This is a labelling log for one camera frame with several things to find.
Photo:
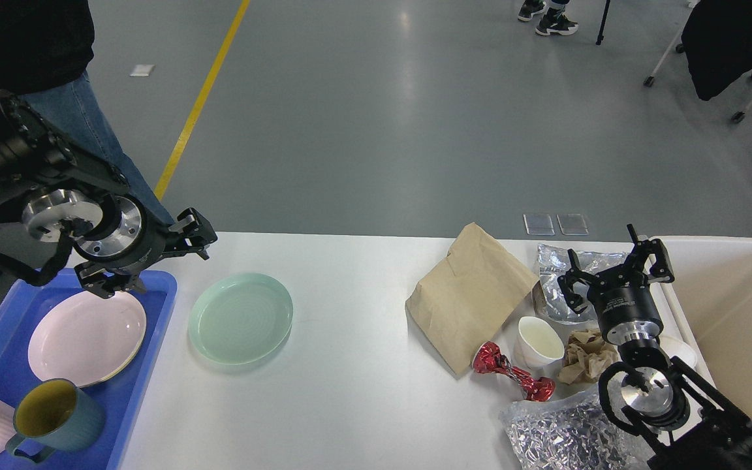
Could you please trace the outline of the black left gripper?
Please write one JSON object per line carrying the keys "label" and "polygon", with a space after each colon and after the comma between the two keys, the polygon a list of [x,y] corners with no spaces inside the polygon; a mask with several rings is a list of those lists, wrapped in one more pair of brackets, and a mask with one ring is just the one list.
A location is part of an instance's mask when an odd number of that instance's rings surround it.
{"label": "black left gripper", "polygon": [[197,254],[218,240],[212,224],[196,209],[186,208],[168,226],[131,196],[113,196],[101,204],[104,221],[76,241],[75,250],[90,262],[74,267],[82,289],[99,298],[117,292],[147,292],[140,273],[164,258]]}

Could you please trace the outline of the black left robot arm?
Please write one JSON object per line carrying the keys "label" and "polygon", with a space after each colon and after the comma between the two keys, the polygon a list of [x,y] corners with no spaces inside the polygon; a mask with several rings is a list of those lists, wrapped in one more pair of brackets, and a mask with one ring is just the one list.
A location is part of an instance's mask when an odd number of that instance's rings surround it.
{"label": "black left robot arm", "polygon": [[212,224],[194,208],[162,223],[131,193],[117,166],[87,152],[27,103],[0,90],[0,230],[21,226],[54,243],[36,270],[0,253],[0,274],[47,285],[72,252],[82,288],[101,298],[144,292],[140,274],[162,259],[197,254],[208,259],[217,241]]}

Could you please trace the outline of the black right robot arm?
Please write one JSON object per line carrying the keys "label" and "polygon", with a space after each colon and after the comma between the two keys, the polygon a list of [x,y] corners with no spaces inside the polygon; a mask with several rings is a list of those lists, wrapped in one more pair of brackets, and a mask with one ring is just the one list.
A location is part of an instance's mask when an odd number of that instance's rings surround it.
{"label": "black right robot arm", "polygon": [[558,277],[567,307],[593,306],[603,339],[618,350],[598,380],[605,415],[651,447],[651,469],[752,469],[752,419],[661,346],[650,287],[675,280],[665,244],[627,230],[633,248],[621,264],[588,273],[570,249],[570,267]]}

